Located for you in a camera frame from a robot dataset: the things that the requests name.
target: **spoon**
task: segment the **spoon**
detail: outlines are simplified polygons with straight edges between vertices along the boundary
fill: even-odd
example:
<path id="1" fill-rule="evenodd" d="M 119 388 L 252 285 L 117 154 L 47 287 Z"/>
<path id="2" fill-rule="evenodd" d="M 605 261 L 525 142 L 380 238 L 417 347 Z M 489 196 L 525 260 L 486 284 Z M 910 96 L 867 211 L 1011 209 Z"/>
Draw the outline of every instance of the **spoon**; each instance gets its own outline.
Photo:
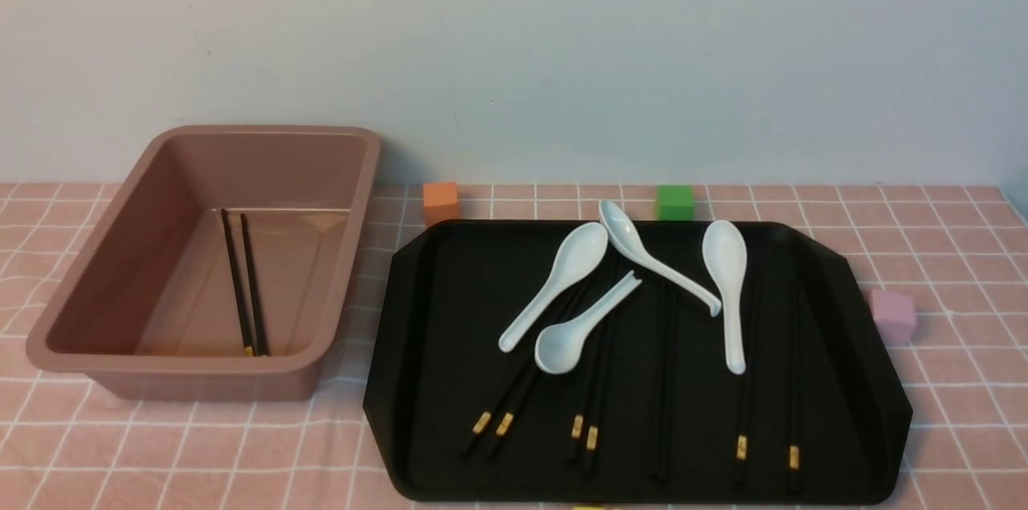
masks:
<path id="1" fill-rule="evenodd" d="M 581 316 L 562 324 L 551 325 L 536 338 L 536 365 L 546 373 L 567 373 L 582 357 L 586 338 L 599 322 L 642 283 L 635 271 L 628 271 L 610 291 Z"/>
<path id="2" fill-rule="evenodd" d="M 721 300 L 715 294 L 650 255 L 646 247 L 642 246 L 642 240 L 639 239 L 639 233 L 635 230 L 631 218 L 628 218 L 625 212 L 621 211 L 621 208 L 612 199 L 600 202 L 599 222 L 607 227 L 607 232 L 611 235 L 611 244 L 613 244 L 614 249 L 618 250 L 618 253 L 627 257 L 632 263 L 642 265 L 699 297 L 700 301 L 705 302 L 710 307 L 710 316 L 717 316 L 721 313 Z"/>
<path id="3" fill-rule="evenodd" d="M 746 371 L 742 353 L 742 280 L 746 277 L 746 242 L 730 221 L 714 221 L 703 234 L 703 261 L 725 303 L 725 363 L 732 373 Z"/>
<path id="4" fill-rule="evenodd" d="M 546 283 L 536 297 L 500 335 L 500 351 L 506 354 L 513 350 L 544 309 L 562 291 L 591 274 L 603 260 L 604 253 L 607 253 L 607 230 L 601 224 L 586 223 L 567 233 L 557 249 L 550 277 L 547 277 Z"/>

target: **black tray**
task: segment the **black tray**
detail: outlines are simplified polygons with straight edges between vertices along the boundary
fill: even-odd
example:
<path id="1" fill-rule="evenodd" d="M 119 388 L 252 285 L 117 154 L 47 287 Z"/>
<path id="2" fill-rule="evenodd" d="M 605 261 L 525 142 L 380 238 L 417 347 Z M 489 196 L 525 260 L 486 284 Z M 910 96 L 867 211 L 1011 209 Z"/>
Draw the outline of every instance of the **black tray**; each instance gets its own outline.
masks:
<path id="1" fill-rule="evenodd" d="M 557 247 L 580 224 L 452 221 L 397 251 L 364 409 L 401 494 L 447 502 L 870 505 L 888 498 L 910 429 L 910 401 L 846 260 L 776 223 L 738 224 L 749 250 L 751 287 L 744 289 L 743 306 L 756 300 L 743 315 L 744 335 L 757 328 L 746 350 L 754 393 L 741 484 L 735 453 L 742 376 L 725 366 L 721 318 L 685 293 L 674 303 L 668 479 L 650 476 L 654 345 L 668 289 L 613 248 L 597 275 L 620 277 L 635 268 L 644 283 L 609 318 L 617 320 L 617 335 L 594 474 L 586 477 L 581 466 L 565 462 L 585 383 L 581 364 L 566 375 L 541 375 L 493 460 L 483 448 L 463 456 L 478 415 L 530 355 L 541 327 L 511 354 L 497 348 L 501 332 L 539 290 Z M 700 254 L 706 225 L 637 227 L 651 253 L 712 288 Z M 589 288 L 586 304 L 613 281 L 583 285 Z M 794 313 L 802 348 L 802 480 L 791 494 L 786 323 Z M 594 331 L 590 341 L 595 337 Z"/>

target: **pink checkered tablecloth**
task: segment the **pink checkered tablecloth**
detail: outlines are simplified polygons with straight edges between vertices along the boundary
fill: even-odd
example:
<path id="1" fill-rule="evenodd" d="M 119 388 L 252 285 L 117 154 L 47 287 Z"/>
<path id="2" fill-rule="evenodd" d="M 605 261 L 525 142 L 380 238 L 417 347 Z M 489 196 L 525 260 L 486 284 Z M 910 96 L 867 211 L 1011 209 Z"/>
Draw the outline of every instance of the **pink checkered tablecloth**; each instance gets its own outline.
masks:
<path id="1" fill-rule="evenodd" d="M 915 414 L 888 506 L 1026 507 L 1028 227 L 1002 192 L 695 188 L 698 218 L 793 225 L 846 255 L 861 286 L 916 299 L 915 338 L 890 349 Z M 419 187 L 375 191 L 345 334 L 315 399 L 256 404 L 125 402 L 26 360 L 26 335 L 116 190 L 0 184 L 0 508 L 415 506 L 382 470 L 361 399 L 390 257 L 424 228 Z M 461 192 L 466 218 L 595 218 L 603 198 L 620 199 L 633 218 L 653 218 L 655 194 L 642 185 L 463 185 Z M 542 506 L 553 507 L 511 508 Z"/>

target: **green cube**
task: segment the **green cube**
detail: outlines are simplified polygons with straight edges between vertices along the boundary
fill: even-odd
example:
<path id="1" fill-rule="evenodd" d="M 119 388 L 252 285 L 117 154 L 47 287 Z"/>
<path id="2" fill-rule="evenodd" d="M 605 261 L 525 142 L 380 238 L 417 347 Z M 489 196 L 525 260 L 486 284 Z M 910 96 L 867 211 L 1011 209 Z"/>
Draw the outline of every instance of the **green cube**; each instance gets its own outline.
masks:
<path id="1" fill-rule="evenodd" d="M 658 185 L 654 217 L 657 221 L 692 221 L 696 211 L 691 185 Z"/>

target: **rectangular basin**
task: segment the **rectangular basin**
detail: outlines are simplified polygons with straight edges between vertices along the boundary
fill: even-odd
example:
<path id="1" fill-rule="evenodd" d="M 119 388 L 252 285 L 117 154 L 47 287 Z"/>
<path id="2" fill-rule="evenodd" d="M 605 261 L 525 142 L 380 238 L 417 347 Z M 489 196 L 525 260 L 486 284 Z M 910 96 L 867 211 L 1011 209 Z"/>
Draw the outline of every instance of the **rectangular basin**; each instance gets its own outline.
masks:
<path id="1" fill-rule="evenodd" d="M 348 126 L 180 126 L 151 141 L 26 342 L 127 399 L 302 400 L 338 328 L 380 141 Z M 269 356 L 244 353 L 219 211 Z M 249 293 L 246 295 L 249 304 Z"/>

